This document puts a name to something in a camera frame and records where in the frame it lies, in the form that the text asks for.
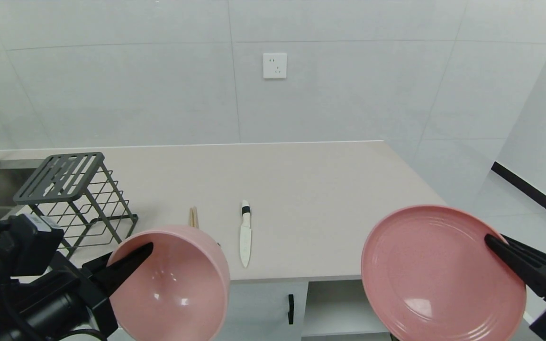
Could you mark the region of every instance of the white knife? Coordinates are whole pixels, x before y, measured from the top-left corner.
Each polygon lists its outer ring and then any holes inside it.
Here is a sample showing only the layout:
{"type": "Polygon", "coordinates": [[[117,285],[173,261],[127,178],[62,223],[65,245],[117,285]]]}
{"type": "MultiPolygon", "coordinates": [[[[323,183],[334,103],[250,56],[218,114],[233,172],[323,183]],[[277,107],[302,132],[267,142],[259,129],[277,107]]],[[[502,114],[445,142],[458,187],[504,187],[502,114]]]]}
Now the white knife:
{"type": "Polygon", "coordinates": [[[247,268],[250,261],[250,252],[252,250],[252,228],[250,227],[250,204],[247,201],[241,201],[241,228],[239,232],[239,255],[243,267],[247,268]]]}

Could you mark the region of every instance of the open shelf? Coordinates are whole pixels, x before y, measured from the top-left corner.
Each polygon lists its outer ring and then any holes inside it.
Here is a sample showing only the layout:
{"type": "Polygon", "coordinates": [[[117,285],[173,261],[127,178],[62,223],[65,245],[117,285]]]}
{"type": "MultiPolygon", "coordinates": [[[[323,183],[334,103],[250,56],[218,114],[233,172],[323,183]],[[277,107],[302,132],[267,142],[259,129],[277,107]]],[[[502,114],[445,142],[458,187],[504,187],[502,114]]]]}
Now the open shelf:
{"type": "Polygon", "coordinates": [[[303,337],[388,333],[375,315],[361,280],[310,282],[303,337]]]}

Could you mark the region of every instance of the black handle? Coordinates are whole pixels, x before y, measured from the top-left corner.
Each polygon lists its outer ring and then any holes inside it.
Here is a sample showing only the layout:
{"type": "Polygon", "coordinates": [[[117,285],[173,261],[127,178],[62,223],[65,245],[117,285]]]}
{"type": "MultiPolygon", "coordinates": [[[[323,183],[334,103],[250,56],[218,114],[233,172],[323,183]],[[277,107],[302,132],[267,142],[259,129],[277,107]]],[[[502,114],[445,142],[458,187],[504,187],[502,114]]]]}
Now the black handle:
{"type": "Polygon", "coordinates": [[[288,303],[290,304],[290,311],[288,311],[288,324],[294,324],[294,295],[288,295],[288,303]]]}

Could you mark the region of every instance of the white countertop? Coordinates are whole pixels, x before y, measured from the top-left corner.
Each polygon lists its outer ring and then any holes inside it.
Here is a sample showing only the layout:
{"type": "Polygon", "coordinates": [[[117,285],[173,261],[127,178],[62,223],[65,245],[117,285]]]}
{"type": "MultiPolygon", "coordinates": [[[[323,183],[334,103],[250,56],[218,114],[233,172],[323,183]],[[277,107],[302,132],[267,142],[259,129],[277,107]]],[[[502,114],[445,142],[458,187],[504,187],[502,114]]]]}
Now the white countertop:
{"type": "MultiPolygon", "coordinates": [[[[444,201],[384,142],[273,143],[2,151],[0,159],[102,151],[129,207],[135,233],[187,224],[229,262],[231,279],[360,278],[366,236],[381,218],[409,205],[444,201]],[[241,265],[241,200],[252,208],[252,255],[241,265]]],[[[82,263],[115,248],[79,250],[82,263]]]]}

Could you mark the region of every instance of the wire rack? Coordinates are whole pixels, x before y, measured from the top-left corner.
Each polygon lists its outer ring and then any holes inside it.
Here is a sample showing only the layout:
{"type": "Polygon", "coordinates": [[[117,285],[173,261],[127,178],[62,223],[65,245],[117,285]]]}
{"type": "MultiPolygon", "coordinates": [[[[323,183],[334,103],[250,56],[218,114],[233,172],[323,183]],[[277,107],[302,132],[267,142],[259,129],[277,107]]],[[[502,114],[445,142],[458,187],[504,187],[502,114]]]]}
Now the wire rack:
{"type": "Polygon", "coordinates": [[[113,171],[104,166],[102,153],[52,155],[14,196],[34,214],[54,219],[64,229],[61,249],[70,258],[86,246],[122,242],[138,222],[123,198],[113,171]]]}

